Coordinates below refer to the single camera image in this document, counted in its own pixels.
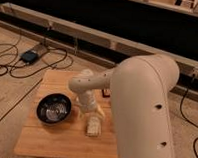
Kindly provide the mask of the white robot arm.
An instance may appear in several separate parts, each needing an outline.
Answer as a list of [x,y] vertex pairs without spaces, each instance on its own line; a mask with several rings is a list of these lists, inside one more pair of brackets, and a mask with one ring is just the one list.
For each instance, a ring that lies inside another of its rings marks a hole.
[[175,158],[167,100],[178,80],[177,63],[153,54],[130,57],[100,74],[85,70],[68,86],[84,113],[100,110],[95,89],[111,91],[118,158]]

